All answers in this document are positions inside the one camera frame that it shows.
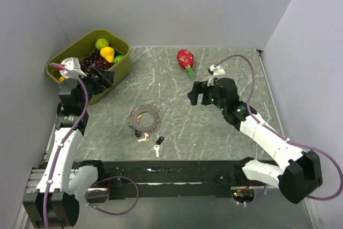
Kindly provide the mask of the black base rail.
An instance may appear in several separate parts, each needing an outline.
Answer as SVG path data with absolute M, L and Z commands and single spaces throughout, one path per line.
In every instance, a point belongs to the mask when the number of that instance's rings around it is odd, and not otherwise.
M 230 198 L 232 190 L 262 187 L 261 180 L 239 175 L 238 161 L 230 160 L 87 160 L 82 165 L 100 165 L 100 186 L 109 188 L 110 200 L 135 197 L 215 196 Z

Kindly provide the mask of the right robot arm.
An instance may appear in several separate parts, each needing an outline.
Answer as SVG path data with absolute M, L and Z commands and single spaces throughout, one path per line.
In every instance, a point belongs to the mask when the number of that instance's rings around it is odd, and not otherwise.
M 253 108 L 240 100 L 237 86 L 230 78 L 196 81 L 188 98 L 193 106 L 202 95 L 202 105 L 215 105 L 227 123 L 251 138 L 275 161 L 275 165 L 244 158 L 237 164 L 234 179 L 240 185 L 259 181 L 278 188 L 293 204 L 300 203 L 322 185 L 320 157 L 314 151 L 292 146 L 267 129 L 267 123 Z

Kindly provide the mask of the small green lime toy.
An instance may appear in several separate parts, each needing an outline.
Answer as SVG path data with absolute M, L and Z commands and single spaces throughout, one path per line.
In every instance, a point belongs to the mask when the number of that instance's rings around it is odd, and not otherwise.
M 118 63 L 119 61 L 121 61 L 124 58 L 124 55 L 118 55 L 114 58 L 114 64 Z

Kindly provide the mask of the green apple toy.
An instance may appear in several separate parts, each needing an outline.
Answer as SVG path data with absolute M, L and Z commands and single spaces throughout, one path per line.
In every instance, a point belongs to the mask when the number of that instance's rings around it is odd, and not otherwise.
M 97 50 L 101 50 L 102 48 L 109 47 L 109 41 L 105 38 L 99 38 L 97 39 L 95 43 L 95 47 Z

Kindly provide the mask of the yellow pear toy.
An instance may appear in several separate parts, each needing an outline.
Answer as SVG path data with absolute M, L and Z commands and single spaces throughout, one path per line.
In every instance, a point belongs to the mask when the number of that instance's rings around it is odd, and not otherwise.
M 112 47 L 105 47 L 100 50 L 100 55 L 103 57 L 108 63 L 114 62 L 114 55 L 115 50 Z

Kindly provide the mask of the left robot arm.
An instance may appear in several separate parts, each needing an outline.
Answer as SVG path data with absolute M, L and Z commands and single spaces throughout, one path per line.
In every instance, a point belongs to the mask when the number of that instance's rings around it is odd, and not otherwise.
M 59 85 L 60 103 L 55 119 L 53 149 L 36 189 L 26 193 L 23 206 L 35 228 L 65 228 L 75 226 L 80 204 L 90 186 L 105 183 L 105 169 L 100 161 L 87 161 L 70 176 L 74 156 L 88 122 L 89 100 L 110 88 L 115 72 L 92 66 L 95 78 L 84 77 L 80 69 L 51 63 L 51 67 L 69 76 Z

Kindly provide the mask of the silver key with black fob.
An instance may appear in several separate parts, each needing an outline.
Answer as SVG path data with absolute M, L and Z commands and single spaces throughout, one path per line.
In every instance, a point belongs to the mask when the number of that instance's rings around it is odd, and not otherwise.
M 159 157 L 160 145 L 162 144 L 163 141 L 164 141 L 164 137 L 160 136 L 158 138 L 158 140 L 156 141 L 155 145 L 154 145 L 154 150 L 155 150 L 156 157 Z

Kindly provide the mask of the olive green plastic bin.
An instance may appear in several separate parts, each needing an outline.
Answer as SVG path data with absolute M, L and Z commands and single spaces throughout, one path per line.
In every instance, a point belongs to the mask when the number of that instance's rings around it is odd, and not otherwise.
M 46 65 L 59 84 L 65 109 L 81 109 L 85 100 L 98 102 L 131 72 L 130 46 L 106 30 L 96 30 L 69 46 Z

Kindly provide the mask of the purple grapes toy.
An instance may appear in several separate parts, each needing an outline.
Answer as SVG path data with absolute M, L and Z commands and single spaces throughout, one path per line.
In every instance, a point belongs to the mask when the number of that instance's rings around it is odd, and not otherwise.
M 94 77 L 94 73 L 91 69 L 91 66 L 98 67 L 101 70 L 108 70 L 113 66 L 112 63 L 109 63 L 105 58 L 100 55 L 98 50 L 94 50 L 91 53 L 87 54 L 82 60 L 81 64 L 85 68 L 85 73 L 88 76 Z

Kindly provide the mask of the red dragon fruit toy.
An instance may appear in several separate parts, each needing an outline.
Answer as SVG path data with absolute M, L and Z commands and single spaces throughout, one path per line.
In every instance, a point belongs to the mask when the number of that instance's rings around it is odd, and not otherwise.
M 194 55 L 189 50 L 180 49 L 177 53 L 177 62 L 179 66 L 188 74 L 192 79 L 196 74 L 193 70 L 194 67 Z

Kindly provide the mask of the metal key organizer disc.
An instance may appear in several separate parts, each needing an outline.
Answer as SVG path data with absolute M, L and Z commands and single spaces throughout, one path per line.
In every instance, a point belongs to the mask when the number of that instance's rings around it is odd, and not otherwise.
M 139 142 L 149 141 L 150 135 L 159 130 L 160 124 L 161 112 L 155 105 L 140 105 L 129 115 L 128 126 L 134 130 Z

